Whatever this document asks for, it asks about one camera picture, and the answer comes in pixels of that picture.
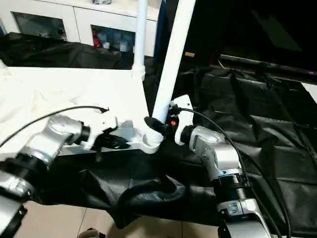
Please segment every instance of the silver robot arm segment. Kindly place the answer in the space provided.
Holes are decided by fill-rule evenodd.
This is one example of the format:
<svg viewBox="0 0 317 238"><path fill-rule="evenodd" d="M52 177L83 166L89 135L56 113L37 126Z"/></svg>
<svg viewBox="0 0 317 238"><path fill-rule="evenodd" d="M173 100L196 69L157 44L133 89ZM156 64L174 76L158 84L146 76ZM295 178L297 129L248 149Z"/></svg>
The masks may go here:
<svg viewBox="0 0 317 238"><path fill-rule="evenodd" d="M219 228L219 235L225 238L270 238L235 148L225 143L223 135L215 131L202 126L190 130L189 148L203 160L214 187L217 209L224 216L226 226Z"/></svg>
<svg viewBox="0 0 317 238"><path fill-rule="evenodd" d="M88 141L90 127L63 115L49 119L15 158L0 162L0 238L13 237L27 210L27 201L65 144Z"/></svg>

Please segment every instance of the floor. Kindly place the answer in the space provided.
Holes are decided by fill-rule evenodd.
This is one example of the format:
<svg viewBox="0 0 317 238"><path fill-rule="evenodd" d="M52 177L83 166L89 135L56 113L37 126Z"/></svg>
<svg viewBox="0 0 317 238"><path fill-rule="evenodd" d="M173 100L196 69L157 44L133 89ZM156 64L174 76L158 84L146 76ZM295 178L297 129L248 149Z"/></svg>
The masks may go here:
<svg viewBox="0 0 317 238"><path fill-rule="evenodd" d="M107 238L218 238L217 227L141 217L118 230L106 211L65 205L26 204L28 214L15 238L76 238L89 228Z"/></svg>

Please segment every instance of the black cable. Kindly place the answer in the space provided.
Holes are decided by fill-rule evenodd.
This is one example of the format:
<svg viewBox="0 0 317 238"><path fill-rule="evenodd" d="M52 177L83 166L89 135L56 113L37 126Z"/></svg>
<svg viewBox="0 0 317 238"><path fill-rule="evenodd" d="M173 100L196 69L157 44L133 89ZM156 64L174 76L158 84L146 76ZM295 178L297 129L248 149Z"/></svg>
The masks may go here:
<svg viewBox="0 0 317 238"><path fill-rule="evenodd" d="M233 148L237 151L237 154L238 154L238 157L239 157L239 161L240 161L240 164L241 164L241 168L242 168L242 171L243 173L246 175L246 178L247 178L247 181L248 183L250 184L250 187L251 187L251 190L253 192L253 194L255 195L256 197L256 200L258 201L259 205L262 207L262 209L264 210L264 212L266 213L266 216L267 218L269 219L271 225L273 226L273 228L275 229L276 231L276 234L278 236L278 238L282 238L282 235L275 223L275 221L273 220L273 218L271 217L271 215L269 214L268 210L264 207L263 203L261 202L260 198L257 196L257 194L255 193L254 189L252 188L251 186L251 183L250 183L250 180L249 180L249 177L247 175L247 171L245 169L245 166L244 166L244 163L243 163L243 160L242 160L242 157L241 157L241 154L240 154L240 151L238 150L238 148L236 147L236 145L234 144L234 142L232 141L231 137L227 134L227 132L225 132L217 123L215 123L213 120L211 120L209 117L207 117L206 115L200 113L200 112L197 112L197 111L194 111L192 109L187 109L187 108L177 108L177 110L179 111L187 111L187 112L191 112L191 113L194 113L194 114L197 114L201 117L203 117L204 119L208 120L211 124L213 124L222 134L224 134L224 136L228 139L229 143L233 146ZM278 202L278 205L283 213L283 216L284 216L284 220L285 220L285 223L286 223L286 226L287 226L287 229L288 229L288 232L287 232L287 238L291 238L291 226L290 226L290 220L289 220L289 216L288 216L288 213L286 211L286 207L285 205L283 204L283 202L280 201L280 199L278 199L278 196L276 195L274 189L273 189L273 186L271 185L271 183L269 182L268 178L266 175L263 174L262 170L260 169L260 167L252 160L250 159L249 160L255 167L256 169L259 171L259 173L262 175L262 177L265 179L266 183L268 184L269 188L271 189L276 201Z"/></svg>
<svg viewBox="0 0 317 238"><path fill-rule="evenodd" d="M4 146L12 137L14 137L16 134L18 134L20 131L24 130L25 128L27 128L28 126L44 119L44 118L48 118L48 117L51 117L55 114L58 114L58 113L62 113L62 112L65 112L65 111L69 111L69 110L73 110L73 109L79 109L79 108L92 108L92 109L99 109L102 113L108 111L108 109L105 109L105 108L101 108L101 107L97 107L97 106L75 106L75 107L70 107L70 108L66 108L66 109L62 109L62 110L59 110L59 111L56 111L56 112L53 112L53 113L49 113L49 114L46 114L40 118L37 118L29 123L27 123L26 125L24 125L23 127L21 127L19 130L17 130L16 132L14 132L13 134L11 134L10 136L8 136L1 144L0 144L0 148L2 146Z"/></svg>

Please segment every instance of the white pole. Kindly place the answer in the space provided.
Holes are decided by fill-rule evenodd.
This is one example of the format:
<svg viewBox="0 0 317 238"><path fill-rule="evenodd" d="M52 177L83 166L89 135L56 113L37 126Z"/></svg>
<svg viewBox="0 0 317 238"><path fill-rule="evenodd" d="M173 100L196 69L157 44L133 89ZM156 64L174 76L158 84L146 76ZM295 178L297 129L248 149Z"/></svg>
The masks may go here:
<svg viewBox="0 0 317 238"><path fill-rule="evenodd" d="M196 0L179 0L152 117L165 123Z"/></svg>
<svg viewBox="0 0 317 238"><path fill-rule="evenodd" d="M149 0L138 0L137 30L135 33L134 63L132 66L132 76L140 77L144 80L144 51L145 33L147 26Z"/></svg>

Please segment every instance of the black cloth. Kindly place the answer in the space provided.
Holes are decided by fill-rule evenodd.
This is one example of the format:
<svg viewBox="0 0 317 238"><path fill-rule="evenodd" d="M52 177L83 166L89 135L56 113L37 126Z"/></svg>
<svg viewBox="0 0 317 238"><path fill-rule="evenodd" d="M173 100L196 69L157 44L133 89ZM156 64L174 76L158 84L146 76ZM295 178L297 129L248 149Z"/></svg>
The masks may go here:
<svg viewBox="0 0 317 238"><path fill-rule="evenodd" d="M128 68L129 55L79 43L9 34L0 58L11 66ZM150 111L161 67L147 60L144 88ZM251 165L256 161L283 195L292 235L317 236L317 105L297 82L267 75L181 67L173 97L189 94L193 107L215 120L235 141L257 194L285 232L271 190ZM194 116L194 123L212 128ZM154 155L120 151L58 157L41 181L36 201L107 210L122 228L140 215L217 226L215 196L200 158L172 138Z"/></svg>

